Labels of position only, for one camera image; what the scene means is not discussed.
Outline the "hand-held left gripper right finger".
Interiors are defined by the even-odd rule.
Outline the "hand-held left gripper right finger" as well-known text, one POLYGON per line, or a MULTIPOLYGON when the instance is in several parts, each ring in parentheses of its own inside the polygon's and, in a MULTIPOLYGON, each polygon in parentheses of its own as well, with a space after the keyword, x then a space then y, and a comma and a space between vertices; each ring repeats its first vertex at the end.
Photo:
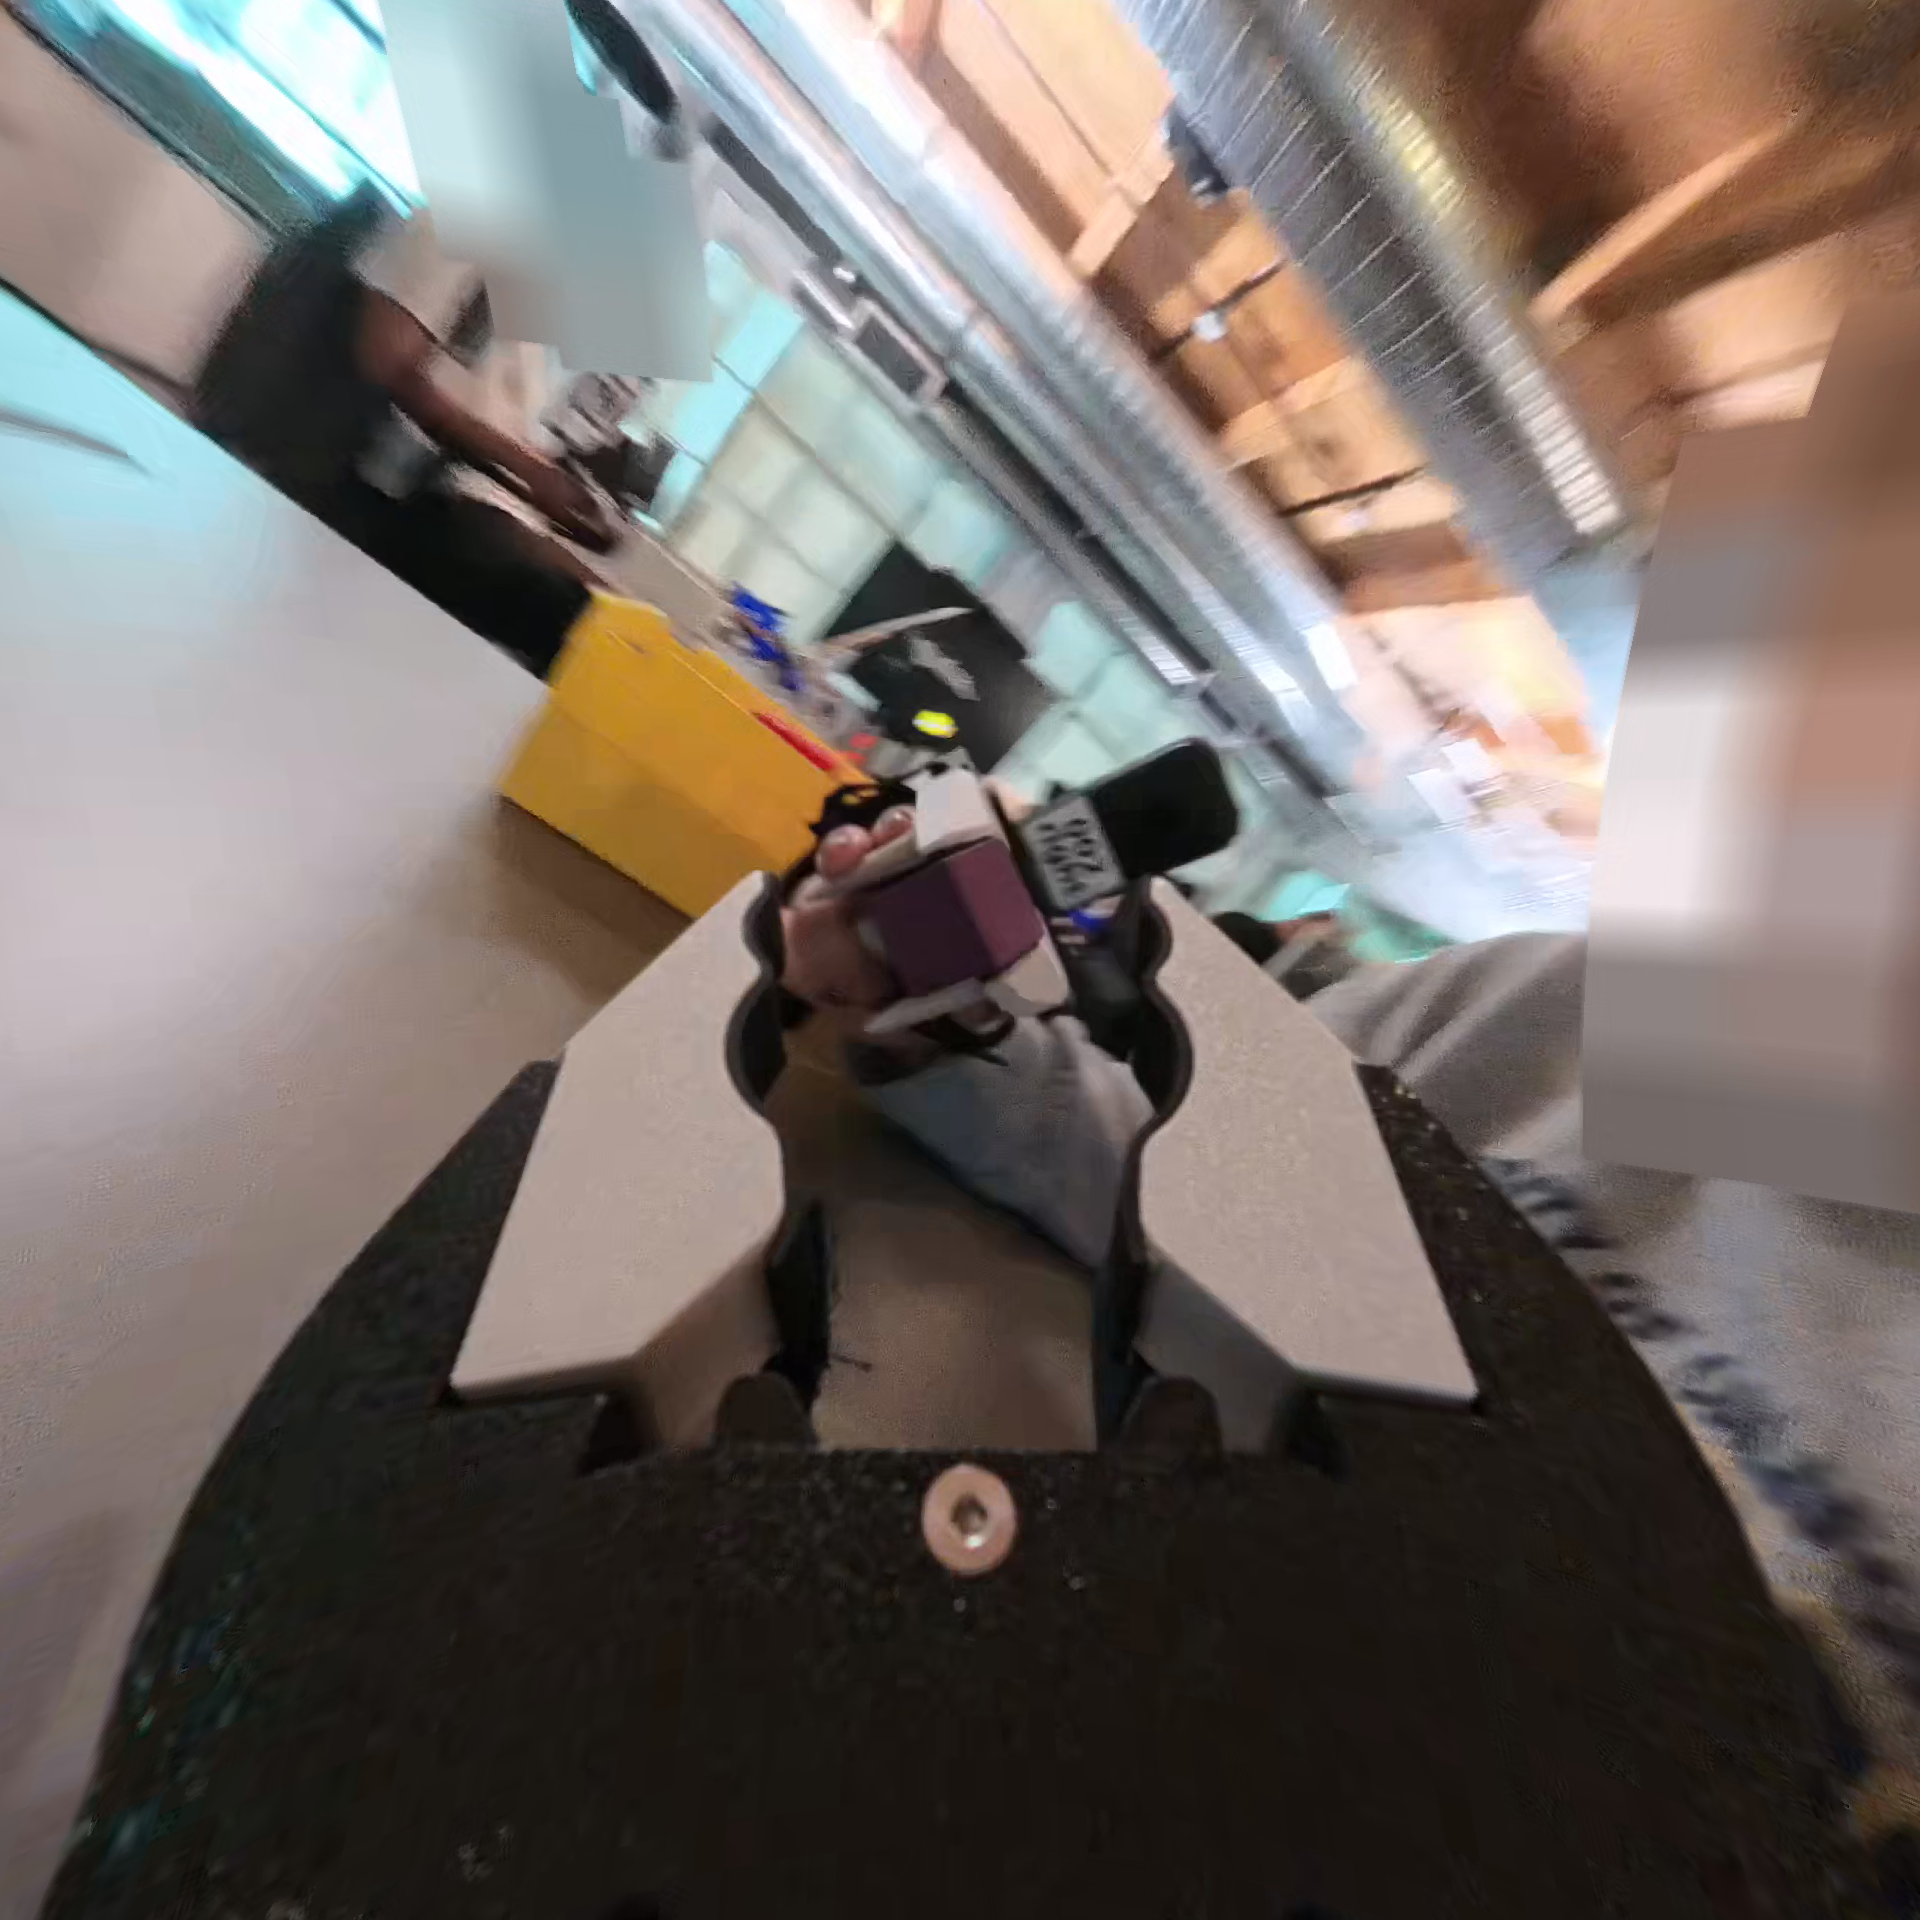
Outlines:
POLYGON ((1448 1296, 1354 1054, 1170 882, 1142 891, 1149 1123, 1096 1274, 1096 1428, 1154 1380, 1208 1391, 1230 1451, 1311 1397, 1467 1410, 1448 1296))

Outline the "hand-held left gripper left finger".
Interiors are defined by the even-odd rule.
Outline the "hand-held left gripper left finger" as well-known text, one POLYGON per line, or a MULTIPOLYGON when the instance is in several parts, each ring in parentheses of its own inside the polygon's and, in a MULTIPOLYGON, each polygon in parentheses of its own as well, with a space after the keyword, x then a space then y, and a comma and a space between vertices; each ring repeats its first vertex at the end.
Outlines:
POLYGON ((448 1391, 609 1399, 642 1451, 702 1450, 733 1386, 803 1408, 832 1236, 787 1189, 781 882, 751 876, 565 1047, 448 1391))

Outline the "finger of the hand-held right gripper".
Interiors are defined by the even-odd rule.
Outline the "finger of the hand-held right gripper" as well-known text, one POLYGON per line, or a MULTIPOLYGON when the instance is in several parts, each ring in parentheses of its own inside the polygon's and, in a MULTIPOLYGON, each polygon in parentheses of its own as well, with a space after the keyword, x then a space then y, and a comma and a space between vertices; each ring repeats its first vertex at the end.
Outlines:
POLYGON ((910 782, 915 798, 915 855, 909 876, 919 876, 975 848, 1010 850, 1006 822, 992 791, 971 767, 927 767, 910 782))
POLYGON ((1017 959, 992 978, 963 978, 935 992, 894 999, 864 1022, 862 1037, 889 1040, 943 1019, 985 1028, 1000 1019, 1054 1014, 1071 999, 1072 984, 1061 959, 1017 959))

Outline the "purple cube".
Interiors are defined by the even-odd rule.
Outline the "purple cube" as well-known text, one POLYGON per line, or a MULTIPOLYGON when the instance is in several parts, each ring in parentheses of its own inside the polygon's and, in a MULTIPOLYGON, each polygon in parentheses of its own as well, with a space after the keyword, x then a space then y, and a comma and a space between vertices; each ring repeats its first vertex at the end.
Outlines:
POLYGON ((1042 942, 1045 920, 1000 837, 943 848, 862 888, 853 920, 902 999, 994 981, 1042 942))

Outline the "yellow plastic bin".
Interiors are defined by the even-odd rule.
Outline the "yellow plastic bin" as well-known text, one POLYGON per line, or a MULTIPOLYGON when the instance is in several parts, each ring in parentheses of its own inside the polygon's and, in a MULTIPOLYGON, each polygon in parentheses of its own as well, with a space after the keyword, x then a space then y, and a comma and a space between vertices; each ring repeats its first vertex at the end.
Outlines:
POLYGON ((659 607, 597 591, 497 794, 696 920, 800 861, 827 798, 864 779, 659 607))

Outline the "person's right hand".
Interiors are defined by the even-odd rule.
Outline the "person's right hand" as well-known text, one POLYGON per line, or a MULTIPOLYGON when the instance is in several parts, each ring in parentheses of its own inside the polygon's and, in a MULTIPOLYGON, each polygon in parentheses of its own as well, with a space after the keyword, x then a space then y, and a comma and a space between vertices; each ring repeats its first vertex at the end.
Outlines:
POLYGON ((912 807, 889 807, 872 824, 838 824, 819 840, 807 876, 787 891, 782 988, 806 1014, 855 1031, 894 1002, 889 968, 853 920, 848 884, 912 832, 912 807))

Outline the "black hanging banner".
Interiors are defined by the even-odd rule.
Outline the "black hanging banner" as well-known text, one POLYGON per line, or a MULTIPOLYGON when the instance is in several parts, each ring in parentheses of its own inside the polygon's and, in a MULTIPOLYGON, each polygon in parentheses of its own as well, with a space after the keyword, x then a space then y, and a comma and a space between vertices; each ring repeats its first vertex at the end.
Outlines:
POLYGON ((898 748, 963 751, 981 773, 1000 767, 1057 704, 1022 639, 947 567, 889 547, 823 630, 845 648, 838 670, 861 690, 878 736, 898 748))

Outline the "person's grey printed sweatshirt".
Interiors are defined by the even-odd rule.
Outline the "person's grey printed sweatshirt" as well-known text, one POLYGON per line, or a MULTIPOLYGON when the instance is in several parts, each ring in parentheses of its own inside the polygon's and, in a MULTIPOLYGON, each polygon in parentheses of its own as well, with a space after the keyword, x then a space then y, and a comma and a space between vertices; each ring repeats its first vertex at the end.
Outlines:
POLYGON ((1570 1159, 1482 1168, 1629 1334, 1829 1715, 1847 1915, 1917 1915, 1917 1221, 1570 1159))

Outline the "metal ventilation duct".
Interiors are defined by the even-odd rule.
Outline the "metal ventilation duct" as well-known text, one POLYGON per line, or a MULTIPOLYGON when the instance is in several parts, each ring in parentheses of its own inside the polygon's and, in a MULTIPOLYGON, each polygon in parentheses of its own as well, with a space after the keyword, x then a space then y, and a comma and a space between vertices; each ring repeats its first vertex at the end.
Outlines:
POLYGON ((1120 5, 1201 154, 1386 386, 1478 547, 1537 591, 1629 495, 1499 258, 1467 173, 1347 5, 1120 5))
POLYGON ((855 5, 632 5, 976 407, 1325 798, 1361 730, 1315 653, 1333 589, 855 5))

